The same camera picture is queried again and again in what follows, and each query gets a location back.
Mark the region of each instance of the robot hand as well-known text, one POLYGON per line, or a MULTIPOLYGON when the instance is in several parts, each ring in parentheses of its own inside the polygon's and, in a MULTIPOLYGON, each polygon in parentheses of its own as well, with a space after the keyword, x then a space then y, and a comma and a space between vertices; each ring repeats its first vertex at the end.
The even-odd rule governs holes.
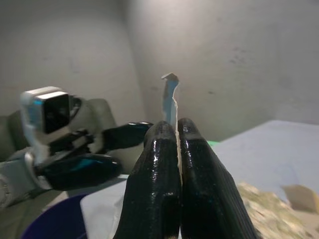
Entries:
POLYGON ((166 122, 146 134, 144 151, 127 180, 114 239, 257 239, 231 174, 190 119, 175 132, 166 122))

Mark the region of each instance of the white table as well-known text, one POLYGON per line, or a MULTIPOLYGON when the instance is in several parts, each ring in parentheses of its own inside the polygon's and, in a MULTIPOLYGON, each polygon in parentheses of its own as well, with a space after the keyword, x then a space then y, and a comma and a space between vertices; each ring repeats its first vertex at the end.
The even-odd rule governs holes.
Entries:
MULTIPOLYGON (((298 183, 319 192, 319 125, 274 120, 213 149, 236 183, 245 181, 282 199, 286 198, 283 185, 298 183)), ((105 239, 116 229, 114 214, 119 216, 125 185, 121 182, 82 200, 89 239, 105 239)))

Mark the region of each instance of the white wall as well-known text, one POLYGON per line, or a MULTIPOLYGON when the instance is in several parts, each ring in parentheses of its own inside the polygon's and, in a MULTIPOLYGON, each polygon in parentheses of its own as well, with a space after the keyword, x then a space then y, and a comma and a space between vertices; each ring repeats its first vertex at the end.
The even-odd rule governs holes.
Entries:
POLYGON ((179 113, 220 140, 269 119, 319 123, 318 0, 124 0, 147 117, 161 75, 179 113))
POLYGON ((107 99, 118 123, 145 120, 116 0, 0 2, 0 114, 48 85, 107 99))

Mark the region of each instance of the green object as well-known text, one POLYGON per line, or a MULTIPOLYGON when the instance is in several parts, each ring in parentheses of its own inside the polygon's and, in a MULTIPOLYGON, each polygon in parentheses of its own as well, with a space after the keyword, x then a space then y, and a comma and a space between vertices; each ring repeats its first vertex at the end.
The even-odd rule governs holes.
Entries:
POLYGON ((217 144, 219 144, 219 142, 215 142, 215 141, 207 141, 207 143, 209 144, 209 146, 215 146, 217 144))

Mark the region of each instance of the blue bowl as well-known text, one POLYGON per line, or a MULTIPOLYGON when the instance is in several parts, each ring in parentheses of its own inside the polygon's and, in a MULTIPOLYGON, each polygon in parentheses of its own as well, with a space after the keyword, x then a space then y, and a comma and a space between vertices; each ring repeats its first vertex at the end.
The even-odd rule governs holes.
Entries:
POLYGON ((86 239, 80 201, 68 198, 41 214, 23 233, 22 239, 86 239))

